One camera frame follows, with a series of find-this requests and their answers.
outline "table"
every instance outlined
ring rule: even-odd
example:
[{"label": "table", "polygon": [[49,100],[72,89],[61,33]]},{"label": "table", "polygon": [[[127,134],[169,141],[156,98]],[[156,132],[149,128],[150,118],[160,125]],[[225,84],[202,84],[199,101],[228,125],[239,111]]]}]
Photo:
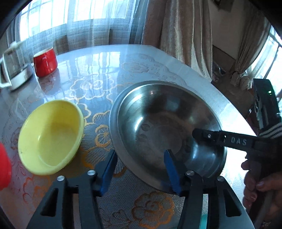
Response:
[{"label": "table", "polygon": [[[236,108],[206,79],[159,49],[142,45],[108,45],[71,51],[57,56],[58,69],[38,79],[33,76],[14,92],[1,90],[2,142],[12,161],[10,185],[0,191],[0,205],[16,229],[24,229],[52,181],[59,175],[78,176],[102,161],[112,148],[109,112],[126,87],[145,80],[176,83],[201,97],[214,111],[222,129],[254,135]],[[39,105],[65,99],[79,106],[85,121],[84,136],[73,161],[51,176],[36,176],[22,165],[17,151],[19,131]],[[222,176],[243,198],[245,171],[240,168],[246,153],[227,150]],[[207,197],[204,197],[204,212]],[[135,177],[118,160],[109,191],[98,198],[107,229],[175,228],[184,199],[153,189]],[[78,198],[74,195],[74,208]],[[79,228],[79,216],[74,215]]]}]

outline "bowl rim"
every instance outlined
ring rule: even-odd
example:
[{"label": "bowl rim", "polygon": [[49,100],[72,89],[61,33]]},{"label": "bowl rim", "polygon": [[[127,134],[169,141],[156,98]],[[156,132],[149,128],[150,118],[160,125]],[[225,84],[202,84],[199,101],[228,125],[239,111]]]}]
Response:
[{"label": "bowl rim", "polygon": [[[138,90],[139,88],[141,88],[143,86],[147,86],[147,85],[151,85],[151,84],[167,85],[167,86],[172,86],[172,87],[176,87],[178,89],[184,90],[185,92],[191,94],[192,96],[196,97],[197,99],[199,99],[200,101],[205,103],[205,105],[209,108],[212,115],[217,120],[220,129],[222,129],[222,123],[221,123],[220,119],[218,118],[218,116],[211,109],[211,107],[201,97],[199,97],[198,95],[196,95],[194,92],[190,91],[189,89],[184,88],[184,87],[179,86],[179,85],[174,84],[174,83],[161,81],[161,80],[143,81],[143,82],[136,83],[136,84],[126,88],[125,90],[123,90],[118,95],[118,97],[116,98],[116,100],[115,100],[115,102],[114,102],[114,104],[111,108],[110,115],[109,115],[109,130],[110,130],[111,140],[112,140],[113,147],[117,152],[118,157],[120,158],[122,163],[128,168],[128,170],[131,171],[135,176],[137,176],[144,183],[146,183],[146,184],[150,185],[151,187],[158,189],[160,191],[170,193],[170,194],[174,194],[170,185],[165,184],[163,182],[160,182],[155,177],[152,177],[149,173],[145,173],[144,170],[139,169],[140,166],[136,161],[126,159],[126,157],[131,157],[131,155],[129,154],[129,152],[125,148],[125,146],[122,142],[121,135],[120,135],[119,130],[118,130],[118,115],[119,115],[120,107],[121,107],[122,103],[124,102],[124,100],[133,91]],[[223,170],[225,162],[226,162],[226,157],[227,157],[227,148],[224,147],[222,162],[218,165],[218,171],[215,172],[214,174],[212,174],[211,176],[219,176],[221,174],[221,171]]]},{"label": "bowl rim", "polygon": [[[78,115],[79,115],[79,128],[78,128],[78,134],[76,136],[76,140],[71,148],[71,150],[69,151],[69,153],[66,155],[66,157],[56,166],[49,166],[48,169],[44,169],[42,171],[38,171],[38,170],[34,170],[34,169],[31,169],[29,167],[29,163],[26,163],[26,160],[25,160],[25,157],[23,156],[22,154],[22,146],[21,146],[21,136],[22,136],[22,133],[25,129],[25,126],[27,125],[27,122],[32,118],[32,115],[34,115],[35,111],[36,110],[39,110],[41,109],[43,106],[46,106],[46,104],[50,104],[50,103],[68,103],[68,104],[71,104],[75,109],[76,111],[78,112]],[[64,168],[73,158],[74,156],[76,155],[77,153],[77,150],[80,146],[80,143],[82,141],[82,137],[83,137],[83,132],[84,132],[84,117],[83,117],[83,114],[82,114],[82,111],[79,109],[79,107],[68,101],[68,100],[63,100],[63,99],[58,99],[58,100],[52,100],[52,101],[48,101],[47,103],[43,103],[42,105],[38,106],[34,111],[32,111],[30,113],[30,115],[27,117],[27,119],[25,120],[24,124],[22,125],[21,127],[21,130],[20,130],[20,133],[19,133],[19,140],[18,140],[18,153],[19,153],[19,157],[20,157],[20,160],[22,162],[22,164],[24,165],[24,167],[31,173],[35,174],[35,175],[41,175],[41,176],[44,176],[44,175],[52,175],[52,174],[55,174],[56,172],[60,171],[62,168]]]}]

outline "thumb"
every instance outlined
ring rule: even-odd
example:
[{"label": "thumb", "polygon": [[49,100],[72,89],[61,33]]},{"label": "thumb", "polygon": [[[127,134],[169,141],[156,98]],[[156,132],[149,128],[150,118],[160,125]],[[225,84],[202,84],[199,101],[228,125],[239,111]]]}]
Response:
[{"label": "thumb", "polygon": [[282,172],[273,173],[256,184],[258,191],[282,190]]}]

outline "brown curtain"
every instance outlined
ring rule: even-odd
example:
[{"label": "brown curtain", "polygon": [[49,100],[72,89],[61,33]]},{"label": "brown curtain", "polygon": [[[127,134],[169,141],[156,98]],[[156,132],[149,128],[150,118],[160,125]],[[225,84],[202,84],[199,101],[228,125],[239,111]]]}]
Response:
[{"label": "brown curtain", "polygon": [[[255,61],[262,50],[270,31],[270,23],[265,16],[249,1],[245,2],[246,22],[242,33],[241,44],[238,57],[235,62],[231,84],[238,86],[241,75]],[[246,80],[241,83],[242,89],[245,88]]]},{"label": "brown curtain", "polygon": [[211,37],[207,0],[149,0],[142,44],[160,48],[209,81]]}]

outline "white handle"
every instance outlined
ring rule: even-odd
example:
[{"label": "white handle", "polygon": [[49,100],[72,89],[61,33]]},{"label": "white handle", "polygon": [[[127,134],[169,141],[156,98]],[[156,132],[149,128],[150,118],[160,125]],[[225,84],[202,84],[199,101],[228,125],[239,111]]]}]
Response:
[{"label": "white handle", "polygon": [[2,76],[0,76],[0,88],[11,87],[12,83],[11,83],[11,80],[10,80],[9,75],[8,75],[8,71],[7,71],[7,67],[5,65],[4,57],[2,57],[0,59],[0,65],[2,66],[2,70],[3,70],[3,74],[4,74],[3,77],[6,80],[6,83],[2,83],[2,81],[1,81]]}]

